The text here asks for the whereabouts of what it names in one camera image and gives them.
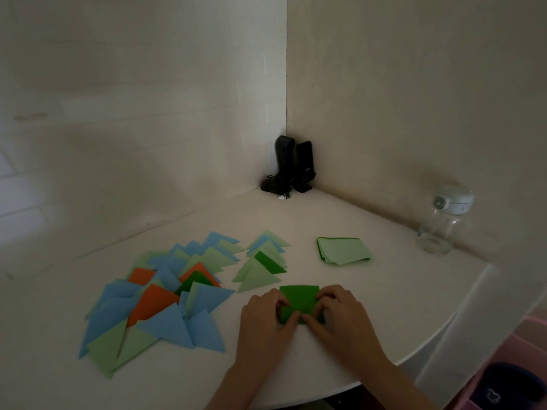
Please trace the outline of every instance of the hand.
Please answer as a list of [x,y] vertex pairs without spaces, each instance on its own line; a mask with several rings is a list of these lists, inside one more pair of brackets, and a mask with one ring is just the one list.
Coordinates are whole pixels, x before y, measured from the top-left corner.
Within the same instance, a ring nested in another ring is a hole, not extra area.
[[365,307],[340,285],[326,286],[317,294],[314,315],[325,309],[332,316],[332,332],[314,317],[303,315],[304,322],[339,362],[361,381],[373,377],[389,360],[383,353]]
[[278,329],[277,310],[289,301],[277,289],[253,295],[241,311],[235,368],[251,373],[263,382],[287,352],[300,313],[294,312],[283,328]]

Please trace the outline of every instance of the left hand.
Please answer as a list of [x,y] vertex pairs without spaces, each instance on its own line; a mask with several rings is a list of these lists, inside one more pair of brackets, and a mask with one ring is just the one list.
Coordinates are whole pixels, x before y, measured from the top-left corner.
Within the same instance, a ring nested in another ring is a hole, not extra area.
[[284,327],[278,329],[276,311],[289,301],[277,289],[251,296],[241,311],[235,368],[264,382],[287,352],[298,325],[300,313],[294,312]]

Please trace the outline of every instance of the orange paper triangle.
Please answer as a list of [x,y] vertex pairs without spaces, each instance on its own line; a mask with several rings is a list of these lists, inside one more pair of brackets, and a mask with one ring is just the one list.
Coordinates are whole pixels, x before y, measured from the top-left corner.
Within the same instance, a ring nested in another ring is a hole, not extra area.
[[179,299],[173,292],[169,292],[157,285],[150,285],[140,297],[131,315],[129,315],[127,328],[141,319],[146,320],[153,317],[174,303],[178,304]]
[[136,283],[137,285],[146,285],[148,282],[150,282],[155,274],[155,270],[136,267],[127,281],[131,283]]
[[178,278],[178,280],[181,283],[184,283],[184,281],[188,279],[188,277],[192,274],[192,272],[195,272],[196,270],[203,273],[205,277],[211,281],[213,286],[216,286],[217,288],[221,287],[219,282],[217,282],[217,280],[213,277],[213,275],[211,275],[211,273],[207,270],[207,268],[201,262],[197,262],[194,266],[192,266],[192,268],[188,272],[186,272],[184,275]]

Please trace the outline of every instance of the forearm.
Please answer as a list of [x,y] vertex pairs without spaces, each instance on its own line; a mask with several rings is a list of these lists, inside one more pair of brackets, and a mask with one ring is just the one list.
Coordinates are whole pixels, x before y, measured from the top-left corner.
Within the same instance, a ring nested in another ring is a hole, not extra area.
[[407,375],[390,362],[362,374],[359,380],[386,410],[438,410]]
[[262,383],[261,377],[247,372],[243,366],[233,365],[205,410],[245,410]]

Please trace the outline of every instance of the white table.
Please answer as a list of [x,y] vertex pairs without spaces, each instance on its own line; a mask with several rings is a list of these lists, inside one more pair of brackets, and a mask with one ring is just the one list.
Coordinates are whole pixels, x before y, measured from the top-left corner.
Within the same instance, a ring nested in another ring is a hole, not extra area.
[[[280,285],[331,285],[351,289],[369,312],[387,356],[397,364],[420,349],[453,316],[485,267],[468,254],[434,256],[418,249],[414,232],[312,190],[290,200],[255,190],[169,225],[0,288],[0,408],[184,409],[203,408],[233,363],[240,310],[250,296],[235,294],[213,312],[226,353],[189,350],[160,341],[104,378],[89,358],[77,360],[83,317],[105,283],[126,275],[150,249],[203,240],[215,230],[249,244],[264,229],[291,243],[288,273]],[[343,267],[319,259],[316,237],[359,237],[369,263]],[[244,253],[240,258],[246,259]],[[243,265],[218,276],[231,279]],[[320,399],[357,382],[327,356],[305,326],[253,406],[278,408]]]

